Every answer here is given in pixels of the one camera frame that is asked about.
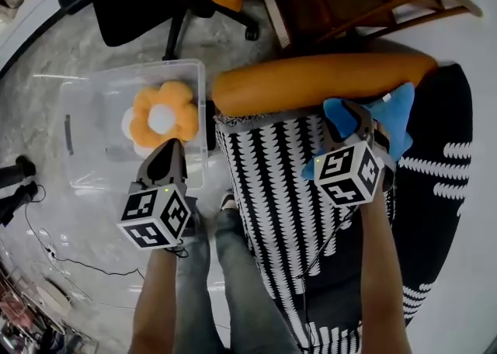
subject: black and white patterned cushion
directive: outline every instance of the black and white patterned cushion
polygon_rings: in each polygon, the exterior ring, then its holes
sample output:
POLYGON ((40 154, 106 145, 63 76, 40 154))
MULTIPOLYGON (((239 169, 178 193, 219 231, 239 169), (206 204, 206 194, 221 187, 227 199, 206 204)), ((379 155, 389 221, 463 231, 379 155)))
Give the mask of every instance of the black and white patterned cushion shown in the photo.
MULTIPOLYGON (((250 247, 269 295, 298 344, 307 348, 302 293, 307 293, 312 352, 360 350, 360 213, 346 220, 313 182, 301 178, 322 146, 322 118, 301 110, 217 123, 217 140, 250 247), (325 240, 311 268, 298 276, 325 240)), ((386 197, 404 282, 405 320, 421 307, 447 257, 464 203, 472 141, 471 92, 458 65, 440 68, 416 89, 408 124, 414 144, 398 163, 386 197)))

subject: jeans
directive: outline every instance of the jeans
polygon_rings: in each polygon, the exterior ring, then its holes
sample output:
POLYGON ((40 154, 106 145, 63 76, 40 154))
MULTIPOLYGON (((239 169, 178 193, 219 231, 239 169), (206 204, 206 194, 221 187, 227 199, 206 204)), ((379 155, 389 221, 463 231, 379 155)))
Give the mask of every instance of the jeans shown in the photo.
MULTIPOLYGON (((236 354, 300 354, 283 316, 262 283, 235 209, 217 216, 216 246, 231 315, 231 350, 236 354)), ((226 353, 217 334, 207 292, 207 236, 185 239, 189 256, 176 274, 175 354, 226 353)))

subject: clear plastic storage bin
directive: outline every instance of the clear plastic storage bin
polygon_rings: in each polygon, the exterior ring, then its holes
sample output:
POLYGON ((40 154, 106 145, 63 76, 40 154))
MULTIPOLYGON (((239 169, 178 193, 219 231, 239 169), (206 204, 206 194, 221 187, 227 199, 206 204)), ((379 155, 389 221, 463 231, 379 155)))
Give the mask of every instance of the clear plastic storage bin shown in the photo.
POLYGON ((185 144, 189 194, 203 187, 207 168, 205 70, 198 60, 161 61, 98 72, 61 86, 60 112, 69 181, 77 189, 127 193, 143 158, 124 136, 121 120, 145 86, 185 82, 199 110, 199 132, 185 144))

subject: human arm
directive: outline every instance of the human arm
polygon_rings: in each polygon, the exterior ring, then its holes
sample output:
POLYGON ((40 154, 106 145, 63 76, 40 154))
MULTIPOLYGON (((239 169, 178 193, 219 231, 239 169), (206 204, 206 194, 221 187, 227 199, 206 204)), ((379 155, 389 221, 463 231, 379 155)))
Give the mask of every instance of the human arm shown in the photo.
POLYGON ((381 190, 382 181, 378 186, 373 202, 360 208, 363 221, 360 287, 363 354, 409 354, 401 270, 381 190))
POLYGON ((152 251, 133 319, 130 354, 172 352, 176 322, 176 255, 152 251))

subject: wooden chair leg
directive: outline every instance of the wooden chair leg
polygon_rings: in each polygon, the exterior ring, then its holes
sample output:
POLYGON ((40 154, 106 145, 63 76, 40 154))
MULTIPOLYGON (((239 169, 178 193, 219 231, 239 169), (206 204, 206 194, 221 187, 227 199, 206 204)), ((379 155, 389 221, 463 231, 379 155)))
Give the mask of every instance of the wooden chair leg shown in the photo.
POLYGON ((384 12, 391 11, 392 9, 395 9, 395 8, 397 8, 399 6, 405 5, 406 3, 411 3, 411 2, 414 2, 414 1, 416 1, 416 0, 390 0, 388 2, 385 2, 383 5, 380 5, 377 8, 372 9, 369 12, 364 13, 364 14, 362 14, 359 17, 356 17, 355 19, 349 20, 348 22, 342 24, 341 26, 333 29, 329 33, 321 36, 320 38, 318 38, 315 41, 315 44, 320 43, 320 42, 322 42, 324 40, 328 40, 330 38, 334 38, 335 36, 337 36, 341 32, 347 31, 347 30, 349 30, 352 27, 360 26, 360 23, 362 21, 364 21, 366 19, 369 19, 371 16, 374 16, 374 15, 376 15, 378 13, 384 13, 384 12))
POLYGON ((469 12, 470 12, 469 9, 467 9, 465 6, 456 6, 455 8, 440 10, 438 12, 430 13, 428 15, 416 17, 415 19, 410 19, 406 22, 396 24, 393 27, 379 29, 374 33, 367 34, 363 38, 367 40, 372 40, 374 38, 378 38, 380 36, 387 35, 389 33, 394 33, 395 31, 400 31, 409 27, 417 26, 418 24, 432 22, 433 20, 443 19, 445 17, 460 15, 461 13, 469 13, 469 12))

